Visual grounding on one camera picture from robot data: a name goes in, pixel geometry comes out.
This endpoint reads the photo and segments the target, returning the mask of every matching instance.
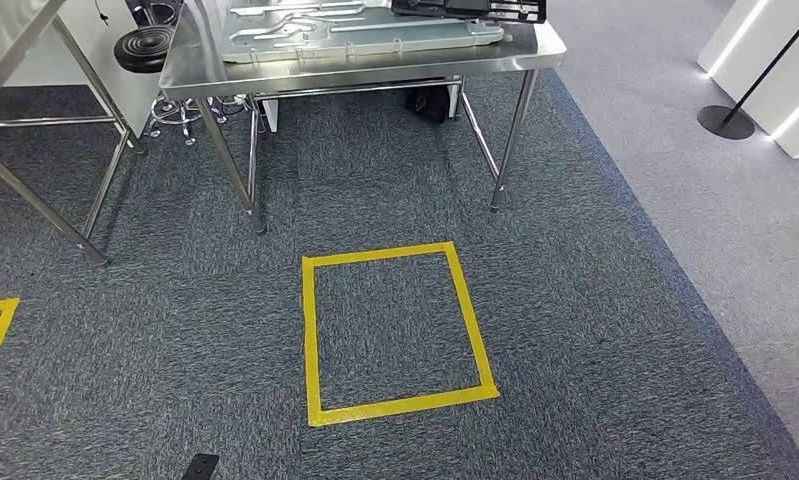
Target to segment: led light strip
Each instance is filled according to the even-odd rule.
[[[779,125],[779,128],[777,128],[776,131],[770,135],[770,139],[776,140],[777,138],[781,137],[787,129],[791,128],[791,125],[796,123],[797,120],[799,120],[799,106],[788,116],[788,118],[785,119],[784,122],[782,122],[781,125]]]
[[[755,19],[758,18],[758,15],[761,14],[761,11],[764,10],[764,6],[767,5],[768,1],[769,0],[758,0],[758,3],[755,4],[755,7],[752,8],[752,11],[749,12],[749,15],[746,17],[746,19],[744,19],[743,23],[741,24],[741,28],[735,32],[735,35],[729,41],[729,44],[726,45],[726,48],[723,49],[723,52],[719,57],[717,57],[717,61],[714,62],[714,65],[712,65],[708,70],[706,77],[711,78],[717,73],[717,70],[720,70],[720,67],[723,66],[723,63],[726,62],[726,59],[729,58],[729,55],[732,53],[735,47],[738,46],[738,43],[740,43],[741,39],[744,37],[744,35],[746,35],[746,32],[755,22]]]

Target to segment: gray carpet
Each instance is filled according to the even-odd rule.
[[[549,16],[563,83],[799,445],[799,159],[696,121],[734,105],[695,60],[736,3],[551,0]]]
[[[494,151],[519,81],[469,82]],[[799,478],[559,80],[542,83],[496,215],[465,122],[425,123],[398,92],[282,103],[260,151],[265,236],[202,134],[126,157],[95,235],[105,269],[0,182],[0,297],[22,298],[0,352],[0,478],[180,478],[197,452],[221,456],[218,480]],[[0,111],[74,94],[10,92]],[[241,159],[245,120],[225,128]],[[4,131],[0,153],[80,223],[70,202],[91,199],[115,140]],[[309,428],[301,256],[447,240],[501,397]],[[477,380],[437,255],[321,268],[317,312],[325,407]]]

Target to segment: black object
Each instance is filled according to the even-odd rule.
[[[175,29],[166,25],[143,27],[123,35],[113,46],[117,63],[134,73],[163,70]]]
[[[99,8],[99,0],[93,0],[93,3],[96,5],[96,11],[99,12],[99,19],[101,19],[101,21],[104,22],[105,26],[107,27],[107,21],[110,17],[102,13],[102,9]]]
[[[722,105],[709,105],[696,115],[699,124],[709,132],[729,140],[743,140],[755,133],[755,124],[745,114],[732,113]]]
[[[405,96],[405,108],[437,123],[443,123],[449,117],[449,87],[412,88]]]
[[[175,25],[175,20],[178,18],[175,14],[175,6],[168,3],[153,3],[150,5],[150,8],[155,25]],[[146,11],[142,5],[134,7],[131,11],[131,15],[134,17],[137,26],[149,26],[149,17],[146,16]]]
[[[425,17],[546,22],[546,0],[393,0],[390,9]]]
[[[782,47],[782,50],[776,55],[776,58],[770,62],[770,65],[767,65],[767,68],[758,76],[755,83],[744,93],[744,96],[741,97],[737,105],[735,105],[735,108],[729,109],[729,107],[722,107],[720,105],[705,107],[700,110],[696,116],[697,120],[699,120],[699,124],[714,135],[719,135],[730,140],[743,140],[752,136],[755,132],[755,125],[745,113],[741,112],[741,106],[743,106],[749,96],[752,95],[752,92],[761,85],[761,82],[770,74],[770,71],[779,63],[779,60],[788,53],[788,50],[790,50],[791,46],[793,46],[798,38],[799,30],[794,32],[794,35],[788,40],[788,43]]]
[[[190,461],[190,465],[181,480],[210,480],[217,463],[219,463],[218,455],[197,453],[193,455],[193,460]]]

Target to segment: stainless steel table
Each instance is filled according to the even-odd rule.
[[[6,127],[34,127],[41,125],[71,125],[89,123],[112,123],[121,133],[110,164],[105,172],[105,178],[93,201],[93,206],[87,216],[83,232],[78,232],[54,208],[44,202],[31,188],[29,188],[4,162],[0,159],[0,177],[19,193],[28,203],[43,214],[52,224],[69,237],[70,241],[84,250],[91,263],[100,265],[106,262],[105,257],[90,243],[90,235],[95,226],[96,219],[102,207],[105,195],[110,188],[111,180],[119,164],[122,152],[126,146],[131,146],[139,153],[142,147],[137,137],[131,131],[119,108],[111,98],[104,83],[96,74],[81,48],[72,38],[66,25],[57,15],[65,0],[0,0],[0,89],[25,57],[28,49],[37,41],[43,30],[51,24],[60,35],[72,57],[81,67],[81,70],[96,90],[104,104],[106,115],[97,117],[58,117],[58,118],[26,118],[0,121],[0,128]]]
[[[560,65],[567,50],[548,23],[506,24],[505,40],[489,46],[251,64],[224,63],[217,48],[224,15],[220,4],[224,3],[218,0],[185,2],[160,79],[160,87],[168,98],[183,100],[245,93],[257,94],[252,96],[255,100],[266,100],[425,85],[452,86],[457,90],[496,184],[491,200],[493,209],[499,207],[502,199],[509,160],[526,115],[537,72]],[[512,71],[524,71],[525,75],[505,152],[497,164],[463,92],[463,77]],[[249,159],[248,180],[244,184],[208,105],[205,102],[197,104],[240,201],[249,214],[257,213],[257,222],[263,229],[263,215],[257,211],[259,206],[255,203],[257,159],[254,145]],[[253,110],[252,115],[254,142],[257,113]]]

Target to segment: metal table top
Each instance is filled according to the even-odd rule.
[[[0,88],[66,0],[0,0]]]
[[[561,63],[567,51],[548,23],[504,24],[505,40],[488,46],[251,64],[224,63],[215,40],[222,35],[227,3],[219,0],[185,2],[160,77],[161,90],[170,99],[551,68]]]

